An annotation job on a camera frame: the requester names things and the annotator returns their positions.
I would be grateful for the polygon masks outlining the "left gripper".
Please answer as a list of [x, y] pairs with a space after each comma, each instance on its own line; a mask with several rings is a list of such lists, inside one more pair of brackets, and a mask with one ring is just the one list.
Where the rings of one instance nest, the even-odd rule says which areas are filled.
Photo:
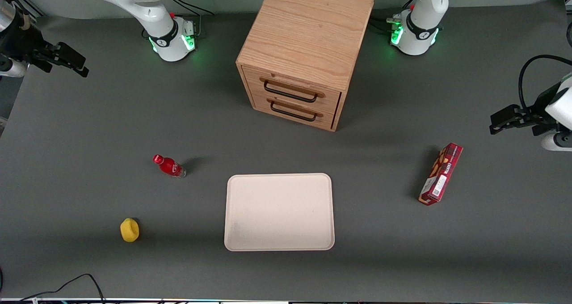
[[549, 131], [558, 131], [558, 123], [571, 130], [571, 86], [572, 74], [569, 73], [560, 82], [539, 94], [532, 105], [532, 112], [536, 115], [532, 118], [519, 105], [509, 105], [495, 112], [490, 116], [490, 134], [496, 135], [506, 129], [533, 126], [533, 136], [539, 136]]

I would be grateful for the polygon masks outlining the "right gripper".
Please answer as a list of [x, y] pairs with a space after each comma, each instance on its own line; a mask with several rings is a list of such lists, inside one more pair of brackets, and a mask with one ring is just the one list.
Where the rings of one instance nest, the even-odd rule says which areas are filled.
[[[13, 67], [17, 62], [26, 62], [44, 72], [51, 72], [52, 65], [63, 66], [86, 78], [86, 58], [64, 42], [47, 44], [41, 31], [34, 25], [27, 11], [20, 9], [1, 10], [1, 66]], [[39, 49], [42, 58], [37, 57]]]

